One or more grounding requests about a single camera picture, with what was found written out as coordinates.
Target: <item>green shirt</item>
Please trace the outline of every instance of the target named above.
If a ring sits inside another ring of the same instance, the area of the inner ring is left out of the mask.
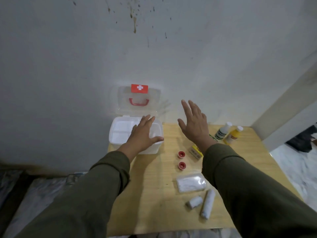
[[[105,237],[113,202],[127,186],[129,170],[122,152],[109,152],[16,237]],[[231,147],[210,146],[202,174],[219,191],[243,238],[317,237],[317,213]]]

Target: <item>red label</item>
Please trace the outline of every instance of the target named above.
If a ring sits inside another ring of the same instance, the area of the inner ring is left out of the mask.
[[[149,86],[140,85],[140,84],[131,84],[131,92],[132,93],[142,93],[147,94]]]

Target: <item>yellow box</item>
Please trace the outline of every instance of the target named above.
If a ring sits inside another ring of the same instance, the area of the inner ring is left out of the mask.
[[[189,152],[198,160],[203,157],[203,153],[200,152],[199,148],[196,145],[193,145]]]

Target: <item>tabletop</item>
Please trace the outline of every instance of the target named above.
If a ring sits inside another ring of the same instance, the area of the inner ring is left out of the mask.
[[[221,125],[209,125],[210,134]],[[206,190],[179,193],[176,177],[201,173],[202,159],[189,153],[193,145],[181,132],[178,124],[163,124],[164,143],[155,155],[139,155],[130,168],[130,183],[113,204],[107,226],[107,236],[144,234],[163,231],[234,227],[217,190],[208,183],[207,188],[216,191],[216,198],[209,220],[200,217],[201,207],[189,210],[185,203]],[[241,136],[231,147],[250,164],[284,185],[299,198],[300,195],[288,181],[278,164],[268,153],[260,138],[250,127],[244,127]],[[186,153],[182,160],[186,169],[178,169],[178,151]]]

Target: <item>box handle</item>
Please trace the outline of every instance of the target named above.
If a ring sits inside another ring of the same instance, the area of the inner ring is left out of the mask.
[[[130,104],[132,104],[132,105],[134,105],[134,106],[146,106],[146,105],[148,105],[148,103],[149,103],[149,101],[150,100],[146,100],[146,103],[133,103],[132,102],[132,98],[129,98],[129,101],[130,101]]]

